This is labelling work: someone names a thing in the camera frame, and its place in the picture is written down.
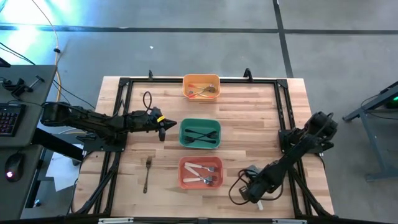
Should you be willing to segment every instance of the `black cable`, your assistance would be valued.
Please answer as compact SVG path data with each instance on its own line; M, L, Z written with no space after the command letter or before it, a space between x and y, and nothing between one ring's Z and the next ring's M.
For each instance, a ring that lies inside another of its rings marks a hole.
M60 92L60 94L61 94L61 96L63 96L63 97L68 101L68 103L70 104L68 98L67 98L63 93Z
M83 163L86 161L86 158L87 158L91 153L93 153L93 151L87 152L86 155L85 155L85 157L83 158L83 160L82 160L82 162L81 162L81 164L80 164L79 174L80 174L80 170L81 170L81 167L82 167ZM78 179L79 179L79 178L77 178L77 179L75 180L75 183L73 184L72 198L71 198L71 200L70 200L70 204L69 204L69 207L68 207L68 213L69 213L69 210L70 210L72 213L75 213L75 211L73 211L73 210L74 210L74 209L73 209L73 198L74 198L74 196L75 196L76 183L77 183L77 180L78 180Z
M245 175L245 173L240 174L241 172L244 172L245 170L247 170L247 169L242 169L242 170L240 170L240 171L238 172L238 179L235 181L235 183L231 186L231 188L230 188L229 191L228 191L228 197L229 197L229 199L231 200L231 202L234 203L235 205L244 205L244 204L247 204L248 202L250 202L249 200L246 200L246 201L244 201L244 202L238 203L238 202L235 202L235 201L232 199L232 197L231 197L232 188L235 187L235 185L236 185L240 180L242 180L246 185L248 184L245 180L242 179L242 177Z
M5 52L8 52L8 53L10 53L10 54L13 54L15 57L17 57L17 58L19 58L19 59L22 59L22 60L27 61L25 58L19 56L18 54L15 54L14 52L11 52L10 50L6 50L6 49L4 49L4 48L2 48L2 47L0 47L0 49L3 50L3 51L5 51Z
M14 52L14 55L17 54L18 56L22 57L25 61L31 63L32 65L35 65L35 63L33 63L33 62L32 62L31 60L29 60L27 57L21 55L20 53L16 52L15 50L12 50L11 48L5 46L2 42L0 42L0 44L1 44L3 47L5 47L5 48L7 48L8 50L10 50L11 52Z
M87 101L83 100L82 98L80 98L80 97L78 97L78 96L74 95L73 93L71 93L70 91L66 90L64 87L60 86L60 84L59 84L59 83L57 83L57 81L53 80L53 82L55 82L55 83L56 83L56 84L57 84L59 87L61 87L61 89L65 90L67 93L69 93L69 94L71 94L72 96L74 96L74 97L78 98L79 100L81 100L81 101L83 101L83 102L87 103L88 105L90 105L90 106L91 106L91 107L92 107L92 108L95 110L95 107L94 107L93 105L91 105L89 102L87 102Z
M387 117L383 117L383 116L375 115L375 114L373 114L373 113L370 113L370 112L368 112L368 111L365 111L365 109L363 108L363 104L364 104L366 101L368 101L368 100L370 100L370 99L373 99L373 98L375 98L376 96L379 96L379 94L376 94L376 95L374 95L374 96L371 96L371 97L369 97L369 98L365 99L364 101L362 101L362 103L361 103L361 109L362 109L364 112L366 112L367 114L370 114L370 115L372 115L372 116L375 116L375 117L377 117L377 118L381 118L381 119L391 119L391 120L398 120L398 118L387 118Z
M323 170L326 170L325 161L323 160L322 156L321 156L321 155L319 155L319 153L315 153L315 155L316 155L316 156L318 156L318 157L319 157L319 159L321 160L321 162L322 162L322 165L323 165Z
M147 104L145 103L145 96L146 94L149 94L149 106L147 106ZM144 103L145 108L147 108L147 110L139 115L130 115L132 117L139 117L139 116L143 116L145 114L148 113L149 110L152 110L153 108L151 108L150 106L152 105L152 94L149 91L146 91L144 93L144 96L142 96L142 102Z
M123 106L123 114L128 114L128 112L126 111L126 105L124 105L124 100L120 101L120 105Z

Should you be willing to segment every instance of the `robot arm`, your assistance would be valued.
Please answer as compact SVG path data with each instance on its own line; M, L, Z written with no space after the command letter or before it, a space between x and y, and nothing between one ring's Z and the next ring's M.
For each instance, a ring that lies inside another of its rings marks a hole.
M43 105L40 122L45 126L71 126L88 132L96 133L107 144L119 140L122 134L138 131L158 131L159 140L165 140L165 131L177 122L165 119L160 109L153 107L147 111L133 111L124 115L107 116L81 106L68 103L48 102Z
M282 185L288 169L293 169L293 165L305 153L324 144L332 145L328 140L335 135L337 128L337 123L331 119L332 115L322 112L314 114L305 124L305 128L296 132L299 137L291 136L297 139L293 148L278 161L266 165L255 177L248 176L247 186L239 189L243 199L257 203L266 192L273 193Z

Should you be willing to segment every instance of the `computer mouse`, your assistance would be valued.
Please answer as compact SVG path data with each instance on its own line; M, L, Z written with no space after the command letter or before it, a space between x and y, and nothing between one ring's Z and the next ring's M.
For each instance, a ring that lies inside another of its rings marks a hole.
M6 161L6 179L10 182L17 182L24 174L25 155L17 152Z

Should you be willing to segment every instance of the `floor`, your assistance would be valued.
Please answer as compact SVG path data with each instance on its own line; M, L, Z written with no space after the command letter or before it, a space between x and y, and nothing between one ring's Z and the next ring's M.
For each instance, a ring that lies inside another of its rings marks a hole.
M240 77L249 67L255 77L304 78L312 111L332 111L339 122L335 147L325 153L335 213L397 223L398 180L365 181L365 174L379 170L366 133L359 120L340 119L397 81L397 1L36 1L60 26L62 85L91 104L103 76L147 75L148 69L155 76ZM0 41L37 64L51 64L55 37L42 31L49 29L47 21L33 7L27 0L6 2ZM7 52L0 57L26 64ZM52 89L48 100L55 95ZM74 105L87 106L67 97ZM380 119L372 125L390 133L398 127L396 121ZM45 129L58 133L65 128ZM55 192L50 180L44 182L38 194L43 206L24 211L22 217L65 214L71 195L72 188Z

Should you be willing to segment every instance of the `black desk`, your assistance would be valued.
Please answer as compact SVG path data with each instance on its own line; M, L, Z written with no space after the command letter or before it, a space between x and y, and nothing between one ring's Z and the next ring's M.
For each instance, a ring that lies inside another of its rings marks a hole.
M36 80L36 75L42 77L44 82L38 82L33 86L32 93L23 93L20 97L23 101L41 105L47 99L56 69L55 65L13 65L11 68L0 68L0 77L7 78L12 83L16 83L18 78L21 78L26 85L30 85ZM11 96L11 92L0 86L0 102L7 103L10 100L15 100ZM19 124L16 135L12 138L0 137L0 147L23 147L30 144L39 122L42 108L31 103L24 104L26 105L25 115Z
M14 137L0 137L0 150L4 147L24 147L32 143L40 144L77 161L83 159L81 149L37 128L42 113L42 108L39 105L47 99L56 70L55 65L13 65L10 68L0 68L0 77L8 79L12 83L16 83L21 78L26 85L30 85L36 80L36 75L44 79L44 82L38 82L33 86L33 92L23 93L20 96L21 102L11 102L25 104L25 113ZM0 86L0 102L7 103L11 100L15 100L11 92Z
M37 164L43 147L78 161L83 159L80 148L37 128L42 112L42 107L39 105L47 99L56 69L54 65L12 65L10 68L0 68L0 77L11 80L13 83L21 78L29 86L36 80L36 75L44 79L44 82L33 86L33 92L23 93L20 96L22 102L10 102L25 104L26 108L16 135L0 137L0 174L4 173L4 165L8 157L22 149L21 151L25 154L24 175L15 183L9 183L5 177L0 177L0 220L19 219L24 205L32 204L32 200L35 199L39 174ZM7 103L11 100L15 100L11 92L0 85L0 102Z
M4 164L9 156L16 153L18 148L0 149L0 166L3 172ZM17 182L11 183L5 177L0 178L0 220L19 219L35 177L37 163L43 151L42 146L31 145L21 149L20 153L25 155L24 175Z

